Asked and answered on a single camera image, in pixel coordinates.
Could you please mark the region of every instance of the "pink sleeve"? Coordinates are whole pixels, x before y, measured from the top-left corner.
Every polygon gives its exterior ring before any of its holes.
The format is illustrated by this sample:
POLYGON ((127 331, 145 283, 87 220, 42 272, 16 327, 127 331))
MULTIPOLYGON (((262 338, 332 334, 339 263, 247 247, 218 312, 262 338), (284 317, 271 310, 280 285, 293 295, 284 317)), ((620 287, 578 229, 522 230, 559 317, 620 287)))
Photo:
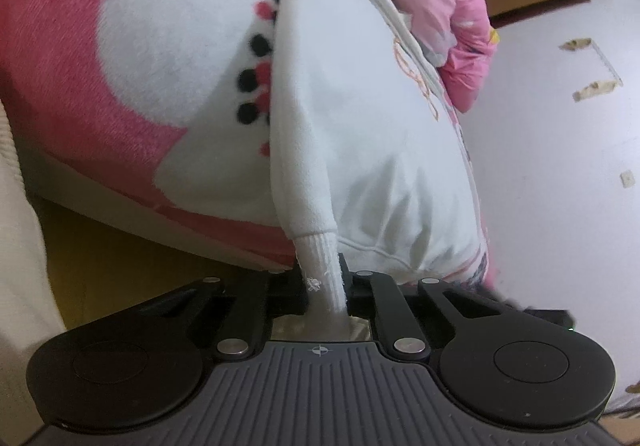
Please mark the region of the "pink sleeve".
POLYGON ((456 0, 451 29, 458 42, 439 71, 453 105, 466 112, 489 73, 499 38, 489 23, 484 0, 456 0))

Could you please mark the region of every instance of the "black dot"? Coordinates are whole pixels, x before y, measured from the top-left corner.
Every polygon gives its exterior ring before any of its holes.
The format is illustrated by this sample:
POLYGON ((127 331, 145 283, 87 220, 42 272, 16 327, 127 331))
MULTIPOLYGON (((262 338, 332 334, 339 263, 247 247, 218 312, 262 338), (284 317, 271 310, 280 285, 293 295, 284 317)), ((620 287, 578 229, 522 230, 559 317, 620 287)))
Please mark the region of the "black dot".
POLYGON ((253 92, 258 88, 258 78, 254 69, 244 69, 238 75, 238 88, 242 92, 253 92))
POLYGON ((259 115, 260 111, 255 103, 243 103, 238 107, 238 112, 236 113, 236 117, 242 125, 250 125, 258 119, 259 115))
POLYGON ((249 43, 251 50, 259 57, 267 56, 271 52, 271 44, 269 40, 262 35, 255 35, 249 43))

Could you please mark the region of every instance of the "ribbed beige cloth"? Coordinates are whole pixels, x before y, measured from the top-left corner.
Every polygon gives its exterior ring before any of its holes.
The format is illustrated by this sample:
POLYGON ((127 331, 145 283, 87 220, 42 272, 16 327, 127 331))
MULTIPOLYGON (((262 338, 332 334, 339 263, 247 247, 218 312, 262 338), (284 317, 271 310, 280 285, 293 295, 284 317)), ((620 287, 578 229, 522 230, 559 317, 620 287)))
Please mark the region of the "ribbed beige cloth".
POLYGON ((21 444, 42 426, 27 390, 27 363, 65 330, 47 279, 44 242, 0 107, 0 441, 21 444))

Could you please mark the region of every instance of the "black mechanical device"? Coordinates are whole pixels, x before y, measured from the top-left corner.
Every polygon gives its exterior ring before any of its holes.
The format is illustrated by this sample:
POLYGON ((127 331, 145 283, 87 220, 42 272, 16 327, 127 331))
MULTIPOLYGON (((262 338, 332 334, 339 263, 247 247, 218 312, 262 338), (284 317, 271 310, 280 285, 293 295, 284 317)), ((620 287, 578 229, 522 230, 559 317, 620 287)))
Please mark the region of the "black mechanical device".
POLYGON ((206 278, 45 343, 29 446, 613 446, 614 367, 592 340, 437 279, 348 271, 373 341, 270 340, 298 268, 206 278))

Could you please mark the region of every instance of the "wall outlet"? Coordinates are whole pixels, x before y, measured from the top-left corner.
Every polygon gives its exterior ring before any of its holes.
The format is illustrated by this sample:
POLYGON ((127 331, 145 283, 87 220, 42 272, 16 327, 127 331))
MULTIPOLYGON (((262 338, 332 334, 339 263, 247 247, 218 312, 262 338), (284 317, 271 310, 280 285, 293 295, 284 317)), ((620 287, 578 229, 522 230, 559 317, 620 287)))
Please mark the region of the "wall outlet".
POLYGON ((622 180, 622 186, 625 188, 631 188, 636 184, 636 178, 631 170, 622 172, 620 174, 620 179, 622 180))

